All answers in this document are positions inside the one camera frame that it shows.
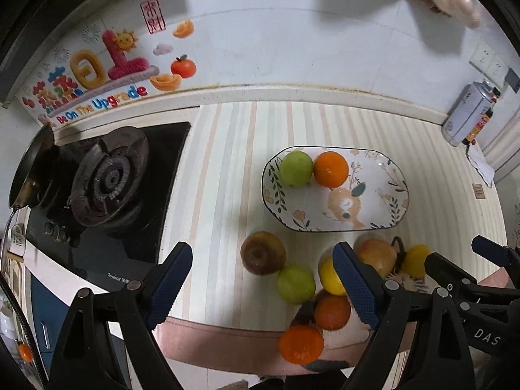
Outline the white folded cloth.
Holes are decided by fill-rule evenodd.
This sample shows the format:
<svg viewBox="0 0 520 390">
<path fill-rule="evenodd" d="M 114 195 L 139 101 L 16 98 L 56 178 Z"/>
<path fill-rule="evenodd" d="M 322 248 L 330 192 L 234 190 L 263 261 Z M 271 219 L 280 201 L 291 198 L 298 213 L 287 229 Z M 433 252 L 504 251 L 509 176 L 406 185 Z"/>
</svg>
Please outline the white folded cloth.
<svg viewBox="0 0 520 390">
<path fill-rule="evenodd" d="M 479 144 L 469 144 L 466 151 L 467 159 L 479 173 L 485 184 L 491 189 L 494 183 L 494 168 L 488 164 L 486 158 L 479 147 Z"/>
</svg>

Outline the white wall socket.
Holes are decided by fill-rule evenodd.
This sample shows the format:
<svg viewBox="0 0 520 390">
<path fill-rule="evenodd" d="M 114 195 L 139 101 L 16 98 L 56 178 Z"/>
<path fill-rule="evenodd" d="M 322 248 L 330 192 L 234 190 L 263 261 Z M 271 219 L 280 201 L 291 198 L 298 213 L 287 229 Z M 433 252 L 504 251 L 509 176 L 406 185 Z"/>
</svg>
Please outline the white wall socket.
<svg viewBox="0 0 520 390">
<path fill-rule="evenodd" d="M 469 59 L 469 63 L 497 87 L 502 88 L 504 86 L 509 66 L 485 41 L 479 40 Z"/>
</svg>

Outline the silver spray can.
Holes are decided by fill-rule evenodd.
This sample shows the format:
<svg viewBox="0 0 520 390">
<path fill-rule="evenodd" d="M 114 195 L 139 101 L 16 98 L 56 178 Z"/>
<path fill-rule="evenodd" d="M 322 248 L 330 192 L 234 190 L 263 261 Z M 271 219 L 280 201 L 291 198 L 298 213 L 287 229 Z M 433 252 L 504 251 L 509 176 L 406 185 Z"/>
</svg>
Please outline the silver spray can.
<svg viewBox="0 0 520 390">
<path fill-rule="evenodd" d="M 461 144 L 493 106 L 493 97 L 493 87 L 487 81 L 468 84 L 442 124 L 444 139 L 453 147 Z"/>
</svg>

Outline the small orange on rack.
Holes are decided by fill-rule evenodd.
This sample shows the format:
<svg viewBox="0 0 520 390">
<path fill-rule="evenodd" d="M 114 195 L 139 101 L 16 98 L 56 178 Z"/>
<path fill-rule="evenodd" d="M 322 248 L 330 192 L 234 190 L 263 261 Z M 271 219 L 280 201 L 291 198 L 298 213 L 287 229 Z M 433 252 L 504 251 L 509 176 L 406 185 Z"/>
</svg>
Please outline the small orange on rack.
<svg viewBox="0 0 520 390">
<path fill-rule="evenodd" d="M 33 353 L 30 347 L 26 343 L 18 344 L 18 351 L 21 359 L 26 363 L 32 363 Z"/>
</svg>

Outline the dark sauce bottle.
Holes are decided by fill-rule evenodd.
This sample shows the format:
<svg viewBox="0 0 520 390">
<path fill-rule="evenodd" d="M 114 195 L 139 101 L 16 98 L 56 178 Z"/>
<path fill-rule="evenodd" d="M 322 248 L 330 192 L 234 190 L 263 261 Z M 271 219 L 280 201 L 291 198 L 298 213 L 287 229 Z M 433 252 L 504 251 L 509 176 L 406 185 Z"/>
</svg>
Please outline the dark sauce bottle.
<svg viewBox="0 0 520 390">
<path fill-rule="evenodd" d="M 470 133 L 463 139 L 464 145 L 470 145 L 475 144 L 476 142 L 476 136 L 479 135 L 479 132 L 484 129 L 485 125 L 490 121 L 490 119 L 493 117 L 494 114 L 494 104 L 498 101 L 500 98 L 501 92 L 497 87 L 494 87 L 492 89 L 492 102 L 490 107 L 487 111 L 485 111 L 484 114 L 481 115 L 479 121 L 475 124 L 473 129 L 470 131 Z"/>
</svg>

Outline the black frying pan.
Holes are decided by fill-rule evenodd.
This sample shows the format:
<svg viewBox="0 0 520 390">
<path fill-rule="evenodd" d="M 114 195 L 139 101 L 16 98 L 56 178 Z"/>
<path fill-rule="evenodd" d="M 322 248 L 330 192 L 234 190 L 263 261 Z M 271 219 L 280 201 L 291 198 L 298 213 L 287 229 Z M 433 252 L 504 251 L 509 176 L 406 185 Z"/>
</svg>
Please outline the black frying pan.
<svg viewBox="0 0 520 390">
<path fill-rule="evenodd" d="M 55 144 L 52 127 L 42 126 L 24 152 L 12 179 L 9 195 L 11 214 L 6 222 L 1 241 L 1 267 L 5 264 L 6 241 L 11 220 L 20 209 L 37 204 L 35 202 L 37 195 L 46 191 L 51 168 L 56 163 L 58 155 L 59 149 Z"/>
</svg>

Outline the white patterned oval plate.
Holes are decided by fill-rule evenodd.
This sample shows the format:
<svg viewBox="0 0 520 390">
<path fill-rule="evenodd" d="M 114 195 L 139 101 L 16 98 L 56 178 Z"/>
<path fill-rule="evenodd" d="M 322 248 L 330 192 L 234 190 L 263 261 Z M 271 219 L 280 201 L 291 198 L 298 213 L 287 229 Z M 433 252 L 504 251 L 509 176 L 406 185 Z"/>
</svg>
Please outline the white patterned oval plate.
<svg viewBox="0 0 520 390">
<path fill-rule="evenodd" d="M 301 150 L 311 159 L 335 151 L 349 165 L 338 188 L 326 188 L 311 177 L 301 188 L 286 187 L 280 164 L 290 152 Z M 290 146 L 272 156 L 262 175 L 265 208 L 283 226 L 303 232 L 347 232 L 390 229 L 405 216 L 409 190 L 398 165 L 377 150 L 327 146 Z"/>
</svg>

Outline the knitted cat mat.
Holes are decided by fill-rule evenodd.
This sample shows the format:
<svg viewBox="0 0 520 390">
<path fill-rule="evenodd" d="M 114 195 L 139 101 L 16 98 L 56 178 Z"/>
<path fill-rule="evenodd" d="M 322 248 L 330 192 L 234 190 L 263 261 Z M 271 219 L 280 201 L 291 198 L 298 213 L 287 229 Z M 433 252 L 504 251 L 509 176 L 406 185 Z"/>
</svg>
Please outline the knitted cat mat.
<svg viewBox="0 0 520 390">
<path fill-rule="evenodd" d="M 404 247 L 402 239 L 400 239 L 398 236 L 394 237 L 392 241 L 388 242 L 383 239 L 383 235 L 381 235 L 380 233 L 363 233 L 362 235 L 359 235 L 359 237 L 357 237 L 357 240 L 354 242 L 354 252 L 357 253 L 359 246 L 363 242 L 371 239 L 385 241 L 391 244 L 393 248 L 396 250 L 397 261 L 393 271 L 391 271 L 390 275 L 388 276 L 390 279 L 399 282 L 403 287 L 405 287 L 405 289 L 411 292 L 429 293 L 431 291 L 433 283 L 431 282 L 431 280 L 427 279 L 427 275 L 425 275 L 421 279 L 413 279 L 407 273 L 405 273 L 405 271 L 402 270 L 402 263 L 405 258 L 406 252 L 411 247 Z M 326 258 L 332 257 L 331 254 L 331 248 L 328 248 L 323 252 L 318 263 L 318 268 Z M 323 298 L 323 296 L 327 294 L 329 294 L 329 292 L 326 292 L 325 289 L 321 289 L 312 302 L 307 302 L 303 304 L 301 306 L 301 309 L 298 310 L 298 313 L 294 317 L 291 325 L 310 325 L 312 327 L 317 325 L 314 319 L 314 310 L 316 309 L 317 303 L 320 300 L 320 298 Z M 369 339 L 370 326 L 363 323 L 360 320 L 359 315 L 355 312 L 355 309 L 353 307 L 353 302 L 350 301 L 350 298 L 347 295 L 345 295 L 345 297 L 348 299 L 351 305 L 351 316 L 347 324 L 343 328 L 340 328 L 335 331 L 328 331 L 324 330 L 323 328 L 318 329 L 318 331 L 321 333 L 323 337 L 324 347 L 326 349 L 341 349 L 344 347 L 364 343 L 366 340 Z"/>
</svg>

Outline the brown kiwi fruit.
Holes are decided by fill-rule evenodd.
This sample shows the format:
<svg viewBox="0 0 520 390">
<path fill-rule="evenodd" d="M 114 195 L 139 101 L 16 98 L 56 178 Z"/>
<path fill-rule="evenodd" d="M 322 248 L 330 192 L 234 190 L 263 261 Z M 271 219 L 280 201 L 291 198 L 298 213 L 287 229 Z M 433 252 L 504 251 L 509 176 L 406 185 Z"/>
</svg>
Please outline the brown kiwi fruit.
<svg viewBox="0 0 520 390">
<path fill-rule="evenodd" d="M 397 261 L 397 252 L 384 240 L 371 239 L 363 242 L 358 250 L 359 259 L 374 268 L 381 278 L 388 277 Z"/>
</svg>

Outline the black gas stove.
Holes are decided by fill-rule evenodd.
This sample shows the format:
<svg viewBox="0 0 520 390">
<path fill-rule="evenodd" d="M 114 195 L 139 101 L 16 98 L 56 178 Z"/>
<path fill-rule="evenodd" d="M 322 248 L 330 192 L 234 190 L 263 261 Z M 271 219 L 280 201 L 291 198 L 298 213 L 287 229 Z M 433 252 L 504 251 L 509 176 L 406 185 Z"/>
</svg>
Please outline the black gas stove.
<svg viewBox="0 0 520 390">
<path fill-rule="evenodd" d="M 26 237 L 76 276 L 113 292 L 158 263 L 167 206 L 188 122 L 54 146 L 52 173 L 30 211 Z"/>
</svg>

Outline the yellow lemon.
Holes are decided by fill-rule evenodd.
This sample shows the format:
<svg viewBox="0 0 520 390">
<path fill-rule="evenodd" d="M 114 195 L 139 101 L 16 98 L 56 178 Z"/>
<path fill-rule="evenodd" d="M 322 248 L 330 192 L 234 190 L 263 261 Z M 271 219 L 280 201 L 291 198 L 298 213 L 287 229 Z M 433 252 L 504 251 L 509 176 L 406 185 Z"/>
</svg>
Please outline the yellow lemon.
<svg viewBox="0 0 520 390">
<path fill-rule="evenodd" d="M 426 275 L 425 260 L 430 255 L 430 249 L 426 245 L 411 247 L 405 255 L 402 270 L 413 279 L 421 279 Z"/>
<path fill-rule="evenodd" d="M 345 296 L 346 290 L 333 266 L 332 258 L 326 258 L 319 267 L 319 277 L 323 289 L 334 296 Z"/>
</svg>

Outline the dark red apple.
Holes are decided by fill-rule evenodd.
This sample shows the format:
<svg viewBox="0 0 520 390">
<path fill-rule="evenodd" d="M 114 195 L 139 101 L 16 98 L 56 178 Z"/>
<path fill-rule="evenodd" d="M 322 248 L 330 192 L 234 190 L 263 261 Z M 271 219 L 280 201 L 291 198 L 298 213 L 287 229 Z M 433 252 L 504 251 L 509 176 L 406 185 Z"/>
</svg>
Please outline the dark red apple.
<svg viewBox="0 0 520 390">
<path fill-rule="evenodd" d="M 274 274 L 286 264 L 286 250 L 275 235 L 257 231 L 249 235 L 240 248 L 243 267 L 257 276 Z"/>
</svg>

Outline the small brown coaster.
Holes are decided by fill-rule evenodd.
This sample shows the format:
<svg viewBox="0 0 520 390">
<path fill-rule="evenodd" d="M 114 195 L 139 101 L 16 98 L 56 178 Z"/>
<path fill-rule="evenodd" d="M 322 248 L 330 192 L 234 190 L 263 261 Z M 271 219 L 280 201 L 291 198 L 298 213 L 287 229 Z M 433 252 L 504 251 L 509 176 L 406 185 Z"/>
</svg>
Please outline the small brown coaster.
<svg viewBox="0 0 520 390">
<path fill-rule="evenodd" d="M 472 188 L 473 188 L 473 194 L 477 200 L 483 200 L 486 198 L 485 191 L 480 184 L 473 183 Z"/>
</svg>

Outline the green apple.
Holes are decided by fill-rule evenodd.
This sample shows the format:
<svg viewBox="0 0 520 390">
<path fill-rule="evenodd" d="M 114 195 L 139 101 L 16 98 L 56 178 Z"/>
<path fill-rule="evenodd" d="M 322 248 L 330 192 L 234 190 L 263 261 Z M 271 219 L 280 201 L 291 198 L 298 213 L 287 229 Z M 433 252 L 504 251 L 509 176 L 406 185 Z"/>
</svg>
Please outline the green apple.
<svg viewBox="0 0 520 390">
<path fill-rule="evenodd" d="M 301 305 L 311 301 L 316 293 L 316 282 L 311 269 L 287 264 L 277 276 L 277 291 L 288 304 Z"/>
<path fill-rule="evenodd" d="M 298 189 L 305 186 L 310 180 L 314 163 L 307 153 L 295 150 L 288 153 L 280 164 L 280 180 L 286 187 Z"/>
</svg>

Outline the dark orange fruit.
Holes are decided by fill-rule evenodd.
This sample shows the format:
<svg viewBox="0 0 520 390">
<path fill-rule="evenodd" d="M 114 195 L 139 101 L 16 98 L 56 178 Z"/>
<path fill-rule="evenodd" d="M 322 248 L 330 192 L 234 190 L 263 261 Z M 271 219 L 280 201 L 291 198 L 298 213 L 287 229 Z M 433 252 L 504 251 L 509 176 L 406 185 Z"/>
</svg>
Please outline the dark orange fruit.
<svg viewBox="0 0 520 390">
<path fill-rule="evenodd" d="M 351 316 L 351 305 L 345 296 L 327 294 L 320 298 L 314 310 L 319 328 L 335 331 L 343 328 Z"/>
</svg>

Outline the black plug adapter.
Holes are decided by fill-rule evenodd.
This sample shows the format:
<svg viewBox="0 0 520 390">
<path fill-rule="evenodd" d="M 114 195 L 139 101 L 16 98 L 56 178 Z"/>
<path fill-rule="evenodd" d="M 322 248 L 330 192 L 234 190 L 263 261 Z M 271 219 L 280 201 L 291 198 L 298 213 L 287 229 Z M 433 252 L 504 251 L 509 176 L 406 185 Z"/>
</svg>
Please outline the black plug adapter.
<svg viewBox="0 0 520 390">
<path fill-rule="evenodd" d="M 508 69 L 504 78 L 504 83 L 506 83 L 514 91 L 514 93 L 519 92 L 520 77 L 512 68 Z"/>
</svg>

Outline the bright orange front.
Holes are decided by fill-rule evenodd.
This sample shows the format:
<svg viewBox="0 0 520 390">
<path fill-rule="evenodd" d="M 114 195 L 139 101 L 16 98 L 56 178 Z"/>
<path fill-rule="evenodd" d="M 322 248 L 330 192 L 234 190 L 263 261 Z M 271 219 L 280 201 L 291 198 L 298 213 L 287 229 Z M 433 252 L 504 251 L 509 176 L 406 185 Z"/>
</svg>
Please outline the bright orange front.
<svg viewBox="0 0 520 390">
<path fill-rule="evenodd" d="M 321 333 L 310 325 L 296 325 L 280 336 L 280 355 L 291 364 L 311 364 L 322 354 L 324 340 Z"/>
</svg>

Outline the striped table cloth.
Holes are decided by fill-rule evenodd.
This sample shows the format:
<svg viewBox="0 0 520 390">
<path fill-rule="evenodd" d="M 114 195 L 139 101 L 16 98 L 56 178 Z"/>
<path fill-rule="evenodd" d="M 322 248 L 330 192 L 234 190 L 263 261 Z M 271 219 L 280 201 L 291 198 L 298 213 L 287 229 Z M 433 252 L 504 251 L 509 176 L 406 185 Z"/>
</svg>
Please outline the striped table cloth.
<svg viewBox="0 0 520 390">
<path fill-rule="evenodd" d="M 158 343 L 171 359 L 239 371 L 295 371 L 277 340 L 297 306 L 277 277 L 244 268 L 240 247 L 277 237 L 287 262 L 317 273 L 340 242 L 401 238 L 478 279 L 494 266 L 471 249 L 507 241 L 499 196 L 440 128 L 394 114 L 302 102 L 235 102 L 163 114 L 191 128 L 167 212 L 163 249 L 193 266 Z"/>
</svg>

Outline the colourful wall sticker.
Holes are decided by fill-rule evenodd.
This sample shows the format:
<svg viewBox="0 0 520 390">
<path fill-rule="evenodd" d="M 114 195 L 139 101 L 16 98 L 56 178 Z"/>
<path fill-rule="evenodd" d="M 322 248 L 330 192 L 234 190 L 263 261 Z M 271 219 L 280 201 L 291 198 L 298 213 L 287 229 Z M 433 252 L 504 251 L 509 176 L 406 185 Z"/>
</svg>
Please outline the colourful wall sticker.
<svg viewBox="0 0 520 390">
<path fill-rule="evenodd" d="M 41 125 L 68 123 L 162 93 L 197 73 L 192 19 L 167 16 L 166 0 L 127 0 L 68 32 L 15 98 Z"/>
</svg>

